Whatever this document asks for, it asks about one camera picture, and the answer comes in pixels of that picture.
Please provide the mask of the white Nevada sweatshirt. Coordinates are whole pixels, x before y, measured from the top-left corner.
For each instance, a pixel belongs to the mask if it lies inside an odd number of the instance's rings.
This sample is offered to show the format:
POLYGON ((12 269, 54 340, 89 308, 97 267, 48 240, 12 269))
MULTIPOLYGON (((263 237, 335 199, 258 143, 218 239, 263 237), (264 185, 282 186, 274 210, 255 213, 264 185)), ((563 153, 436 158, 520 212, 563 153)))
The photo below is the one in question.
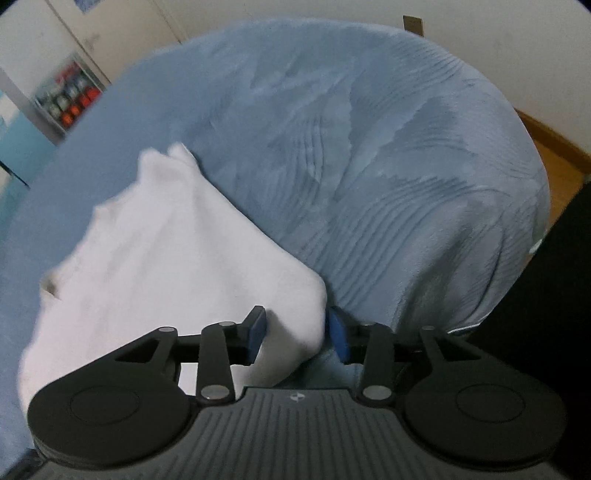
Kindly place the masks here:
POLYGON ((279 384, 321 350, 327 290, 202 175, 182 144, 143 151, 136 181, 95 207, 83 239, 48 272, 19 365, 22 408, 50 382, 161 326, 197 334, 256 305, 267 332, 236 390, 279 384))

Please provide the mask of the blue patterned bedspread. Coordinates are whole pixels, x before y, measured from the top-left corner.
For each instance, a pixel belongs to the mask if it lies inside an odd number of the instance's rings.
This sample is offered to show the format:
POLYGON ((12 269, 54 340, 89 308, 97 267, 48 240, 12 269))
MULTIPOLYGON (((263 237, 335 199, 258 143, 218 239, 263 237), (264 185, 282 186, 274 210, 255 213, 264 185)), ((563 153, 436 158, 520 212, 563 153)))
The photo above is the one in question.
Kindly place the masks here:
POLYGON ((29 446, 18 364, 40 283, 146 148, 180 142, 240 212, 353 317, 411 334, 481 323, 550 210, 512 105, 439 45, 380 25, 242 22, 128 69, 1 234, 1 465, 29 446))

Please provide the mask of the blue white wardrobe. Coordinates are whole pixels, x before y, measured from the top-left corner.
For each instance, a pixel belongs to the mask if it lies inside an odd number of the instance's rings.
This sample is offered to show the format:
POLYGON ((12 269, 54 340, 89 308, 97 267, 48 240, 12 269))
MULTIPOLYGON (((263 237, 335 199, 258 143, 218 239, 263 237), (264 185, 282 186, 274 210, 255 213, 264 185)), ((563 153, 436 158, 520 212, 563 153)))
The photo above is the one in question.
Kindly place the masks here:
POLYGON ((7 221, 52 158, 55 145, 1 92, 1 221, 7 221))

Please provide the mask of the metal shoe rack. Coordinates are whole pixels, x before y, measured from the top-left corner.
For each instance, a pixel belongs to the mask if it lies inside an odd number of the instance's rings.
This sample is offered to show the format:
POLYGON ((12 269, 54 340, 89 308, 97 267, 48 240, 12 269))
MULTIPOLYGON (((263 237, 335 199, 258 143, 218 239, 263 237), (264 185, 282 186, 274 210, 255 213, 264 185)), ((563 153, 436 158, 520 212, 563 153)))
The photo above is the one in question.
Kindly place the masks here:
POLYGON ((76 53, 58 65, 35 90, 32 101, 45 120, 65 135, 105 89, 76 53))

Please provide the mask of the white room door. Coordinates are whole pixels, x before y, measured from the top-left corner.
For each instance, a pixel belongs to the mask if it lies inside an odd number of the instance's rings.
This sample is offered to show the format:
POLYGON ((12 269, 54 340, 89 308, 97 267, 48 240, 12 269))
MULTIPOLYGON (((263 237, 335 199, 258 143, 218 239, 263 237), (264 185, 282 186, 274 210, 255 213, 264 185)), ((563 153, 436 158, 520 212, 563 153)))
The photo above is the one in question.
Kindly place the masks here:
POLYGON ((53 0, 48 6, 109 83, 154 50, 187 39, 162 1, 53 0))

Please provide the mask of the brown wall socket right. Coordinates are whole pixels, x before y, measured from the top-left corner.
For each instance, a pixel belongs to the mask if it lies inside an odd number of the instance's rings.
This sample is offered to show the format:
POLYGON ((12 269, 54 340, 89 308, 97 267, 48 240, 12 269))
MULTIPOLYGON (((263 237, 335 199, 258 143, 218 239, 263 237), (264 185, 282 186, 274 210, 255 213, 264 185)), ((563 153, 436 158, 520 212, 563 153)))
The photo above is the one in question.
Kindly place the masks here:
POLYGON ((424 36, 423 20, 419 17, 404 15, 404 29, 418 36, 424 36))

